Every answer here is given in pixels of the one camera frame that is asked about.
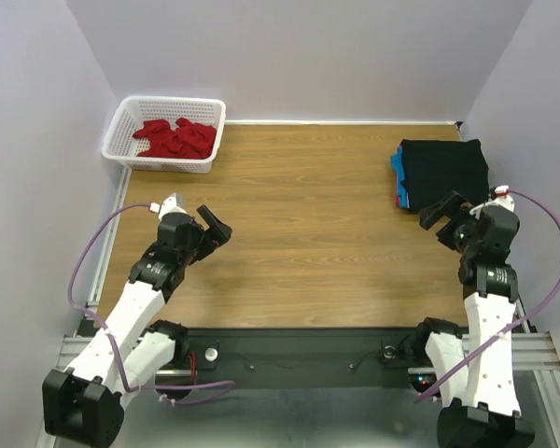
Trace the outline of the red t-shirt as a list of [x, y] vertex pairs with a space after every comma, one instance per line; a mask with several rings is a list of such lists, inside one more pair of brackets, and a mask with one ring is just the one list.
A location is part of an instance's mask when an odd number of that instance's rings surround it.
[[138, 153], [139, 157], [162, 159], [204, 160], [211, 156], [217, 130], [210, 125], [179, 118], [172, 129], [165, 119], [146, 120], [141, 129], [133, 133], [136, 140], [146, 139], [149, 148]]

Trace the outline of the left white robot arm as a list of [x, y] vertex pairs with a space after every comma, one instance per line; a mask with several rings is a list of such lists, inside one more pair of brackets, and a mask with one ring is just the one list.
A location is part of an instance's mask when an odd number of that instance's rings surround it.
[[99, 328], [79, 355], [64, 369], [50, 371], [42, 384], [44, 428], [51, 436], [109, 447], [126, 408], [143, 390], [182, 405], [186, 392], [215, 389], [221, 397], [235, 385], [232, 380], [198, 383], [187, 329], [154, 318], [184, 281], [188, 266], [231, 239], [231, 227], [206, 205], [193, 217], [176, 194], [143, 206], [158, 217], [156, 240], [132, 266], [108, 317], [69, 302]]

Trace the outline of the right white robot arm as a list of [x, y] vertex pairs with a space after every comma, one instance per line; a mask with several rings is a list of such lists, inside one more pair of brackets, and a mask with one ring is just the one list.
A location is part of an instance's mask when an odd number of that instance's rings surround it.
[[438, 318], [426, 318], [411, 341], [413, 358], [436, 375], [430, 396], [441, 398], [437, 440], [441, 447], [528, 447], [535, 426], [522, 416], [512, 365], [512, 322], [519, 299], [518, 276], [508, 264], [520, 229], [506, 186], [491, 189], [473, 205], [453, 191], [422, 209], [420, 226], [447, 223], [438, 241], [460, 256], [458, 279], [469, 333]]

